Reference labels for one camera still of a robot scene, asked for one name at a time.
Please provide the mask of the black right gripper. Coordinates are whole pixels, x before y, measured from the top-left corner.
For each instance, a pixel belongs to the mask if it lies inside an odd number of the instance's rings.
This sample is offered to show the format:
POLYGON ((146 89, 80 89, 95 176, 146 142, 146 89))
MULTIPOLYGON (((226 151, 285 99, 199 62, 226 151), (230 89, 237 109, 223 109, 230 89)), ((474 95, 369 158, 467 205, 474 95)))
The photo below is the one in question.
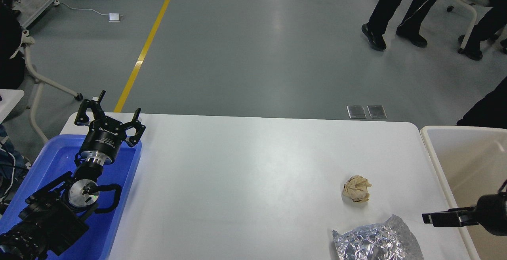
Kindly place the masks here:
POLYGON ((423 222, 432 224, 434 227, 464 227, 480 224, 494 236, 506 236, 506 184, 507 181, 504 181, 496 194, 481 196, 475 208, 454 208, 447 211, 423 213, 423 222))

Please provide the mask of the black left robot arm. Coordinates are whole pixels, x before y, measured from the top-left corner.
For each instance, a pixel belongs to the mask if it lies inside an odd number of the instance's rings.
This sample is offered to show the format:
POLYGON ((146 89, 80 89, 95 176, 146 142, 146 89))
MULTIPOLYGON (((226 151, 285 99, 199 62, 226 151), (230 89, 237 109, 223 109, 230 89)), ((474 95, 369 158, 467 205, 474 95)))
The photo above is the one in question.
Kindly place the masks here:
POLYGON ((45 260, 48 252, 61 255, 89 230, 86 220, 92 214, 106 214, 120 204, 121 184, 99 185, 104 167, 111 165, 121 145, 136 146, 145 131, 139 120, 121 122, 103 111, 97 100, 84 99, 75 125, 87 126, 88 133, 77 151, 74 172, 65 172, 25 200, 20 222, 1 235, 2 260, 45 260))

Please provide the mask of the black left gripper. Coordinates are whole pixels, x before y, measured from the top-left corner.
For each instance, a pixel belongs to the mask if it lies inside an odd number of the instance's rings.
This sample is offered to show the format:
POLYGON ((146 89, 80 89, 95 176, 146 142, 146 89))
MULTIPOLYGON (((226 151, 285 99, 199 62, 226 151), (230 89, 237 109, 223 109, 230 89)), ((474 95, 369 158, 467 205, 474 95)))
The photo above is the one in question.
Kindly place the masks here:
POLYGON ((79 106, 74 120, 76 126, 89 126, 89 131, 79 149, 79 155, 85 159, 99 157, 100 164, 112 164, 119 153, 122 142, 129 147, 136 146, 144 134, 146 126, 141 123, 139 116, 141 108, 137 108, 133 118, 127 123, 114 119, 105 119, 105 112, 101 108, 101 101, 106 94, 102 90, 97 100, 84 99, 79 106), (93 120, 87 115, 92 112, 93 120), (127 130, 135 129, 132 136, 127 135, 127 130))

